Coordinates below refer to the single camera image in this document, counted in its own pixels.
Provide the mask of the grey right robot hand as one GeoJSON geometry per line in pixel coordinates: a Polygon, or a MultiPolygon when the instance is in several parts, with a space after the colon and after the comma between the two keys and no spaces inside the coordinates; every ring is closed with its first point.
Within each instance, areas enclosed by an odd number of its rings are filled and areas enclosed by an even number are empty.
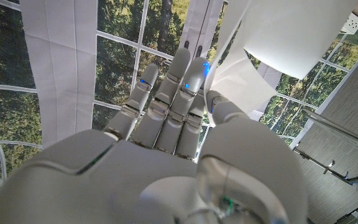
{"type": "Polygon", "coordinates": [[[268,127],[177,50],[155,96],[144,70],[102,130],[36,154],[0,186],[0,223],[306,223],[305,178],[268,127]]]}

